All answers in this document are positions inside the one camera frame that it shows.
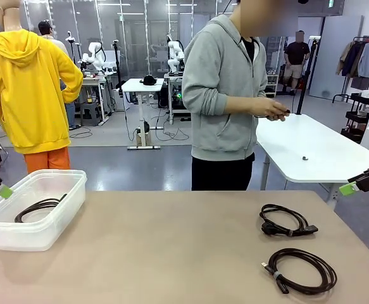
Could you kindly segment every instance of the translucent storage container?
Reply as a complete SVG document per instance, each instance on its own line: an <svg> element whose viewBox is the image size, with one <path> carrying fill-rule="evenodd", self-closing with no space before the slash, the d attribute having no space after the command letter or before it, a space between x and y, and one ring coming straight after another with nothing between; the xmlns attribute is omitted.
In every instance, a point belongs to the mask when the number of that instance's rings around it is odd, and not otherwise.
<svg viewBox="0 0 369 304"><path fill-rule="evenodd" d="M44 251L50 249L72 221L85 200L84 171L39 170L29 174L11 189L8 198L0 198L0 250ZM36 210L15 217L27 207L48 198L66 196L55 208Z"/></svg>

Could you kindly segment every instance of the brown table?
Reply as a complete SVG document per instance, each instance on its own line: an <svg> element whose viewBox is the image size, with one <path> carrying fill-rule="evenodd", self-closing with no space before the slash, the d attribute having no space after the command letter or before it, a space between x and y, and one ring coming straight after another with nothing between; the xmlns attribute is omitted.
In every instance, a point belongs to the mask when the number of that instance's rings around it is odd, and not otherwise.
<svg viewBox="0 0 369 304"><path fill-rule="evenodd" d="M265 236L258 214L266 203L301 212L320 231ZM271 217L293 223L286 214ZM339 276L335 288L281 294L260 265L281 248L325 259ZM320 282L298 259L279 269L301 284ZM369 304L369 250L312 192L91 192L50 250L0 251L2 303Z"/></svg>

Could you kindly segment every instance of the blue floor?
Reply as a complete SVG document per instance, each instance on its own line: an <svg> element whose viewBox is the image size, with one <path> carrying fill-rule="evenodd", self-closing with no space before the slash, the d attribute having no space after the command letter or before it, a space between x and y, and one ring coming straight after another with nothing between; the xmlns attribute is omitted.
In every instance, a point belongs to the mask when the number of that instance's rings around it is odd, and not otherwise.
<svg viewBox="0 0 369 304"><path fill-rule="evenodd" d="M72 167L87 173L88 191L109 190L165 190L188 191L191 188L191 147L165 146L161 150L127 151L115 147L70 148ZM264 152L256 147L256 161L249 189L260 188ZM0 176L12 186L27 172L23 156L9 149L9 157ZM283 190L285 179L270 167L267 190ZM326 191L318 184L288 182L287 189L312 190L323 199ZM341 198L336 213L369 247L369 193L358 193Z"/></svg>

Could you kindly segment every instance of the coiled cable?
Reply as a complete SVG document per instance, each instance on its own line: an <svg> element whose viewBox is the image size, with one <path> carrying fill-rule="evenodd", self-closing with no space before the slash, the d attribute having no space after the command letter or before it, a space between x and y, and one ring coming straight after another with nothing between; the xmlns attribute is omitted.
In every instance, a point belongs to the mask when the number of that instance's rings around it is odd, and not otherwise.
<svg viewBox="0 0 369 304"><path fill-rule="evenodd" d="M319 271L322 278L322 283L317 287L311 287L303 286L288 280L277 269L278 261L286 256L301 258L310 263ZM322 260L320 257L313 255L312 253L300 249L285 248L278 250L270 257L268 265L266 263L262 263L262 266L269 271L269 273L271 273L276 280L277 286L280 288L283 294L289 293L287 287L290 287L300 293L303 293L304 295L317 295L319 293L324 293L331 290L337 282L336 272L327 262Z"/></svg>
<svg viewBox="0 0 369 304"><path fill-rule="evenodd" d="M39 201L38 203L35 203L31 206L29 206L27 209L25 209L24 211L20 212L14 219L15 223L23 223L22 221L22 217L30 212L39 210L39 209L44 209L44 208L54 208L56 207L66 196L66 193L61 197L61 199L57 199L57 198L47 198L47 199L43 199L42 201Z"/></svg>
<svg viewBox="0 0 369 304"><path fill-rule="evenodd" d="M288 228L285 228L281 225L276 224L272 220L269 220L266 217L266 213L269 212L276 212L276 211L283 211L288 214L291 214L293 217L295 217L298 221L298 229L291 230ZM286 236L306 236L308 234L312 234L314 232L318 231L318 228L314 225L308 225L308 221L297 211L288 209L283 206L278 206L274 204L267 204L261 207L261 211L259 216L265 221L263 225L261 225L261 230L267 234L267 235L274 235L274 234L285 234Z"/></svg>

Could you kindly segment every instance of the mannequin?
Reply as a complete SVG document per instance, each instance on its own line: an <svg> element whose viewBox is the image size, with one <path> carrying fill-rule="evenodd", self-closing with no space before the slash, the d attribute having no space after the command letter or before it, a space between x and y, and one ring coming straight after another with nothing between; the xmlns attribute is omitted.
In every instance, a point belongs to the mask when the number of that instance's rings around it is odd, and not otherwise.
<svg viewBox="0 0 369 304"><path fill-rule="evenodd" d="M58 46L22 29L20 0L0 0L0 25L0 124L28 173L68 170L65 103L77 98L83 75Z"/></svg>
<svg viewBox="0 0 369 304"><path fill-rule="evenodd" d="M0 26L6 32L22 29L20 0L0 0Z"/></svg>

